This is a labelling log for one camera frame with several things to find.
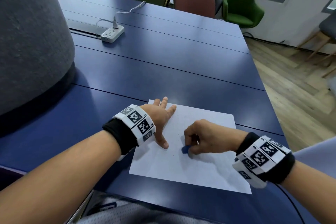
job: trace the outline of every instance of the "floor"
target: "floor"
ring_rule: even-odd
[[[336,98],[322,75],[336,66],[304,62],[310,52],[246,38],[288,144],[297,151],[336,135]]]

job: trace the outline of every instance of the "tabletop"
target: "tabletop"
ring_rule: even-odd
[[[91,25],[140,3],[59,2],[66,18]],[[237,128],[288,145],[237,25],[151,4],[118,22],[125,33],[113,44],[72,34],[77,69],[72,88],[44,115],[1,138],[0,165],[31,171],[98,132],[123,107],[163,96],[170,103],[231,113]],[[95,188],[220,223],[299,222],[272,184],[251,188],[248,195],[130,175],[132,157],[133,152],[115,163]],[[316,223],[296,205],[306,223]]]

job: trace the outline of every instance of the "white power strip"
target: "white power strip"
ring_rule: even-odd
[[[111,27],[107,31],[105,31],[103,34],[100,35],[100,38],[103,42],[113,43],[115,40],[118,39],[119,36],[121,36],[122,33],[124,33],[124,27],[121,25],[118,25],[119,28]]]

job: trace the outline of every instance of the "dark green armchair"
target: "dark green armchair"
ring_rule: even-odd
[[[240,28],[253,28],[263,18],[264,10],[254,0],[223,0],[222,16]]]

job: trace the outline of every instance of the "forearm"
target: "forearm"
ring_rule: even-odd
[[[336,223],[336,179],[296,161],[282,185],[319,222]]]
[[[64,223],[120,155],[105,131],[77,143],[0,192],[0,223]]]

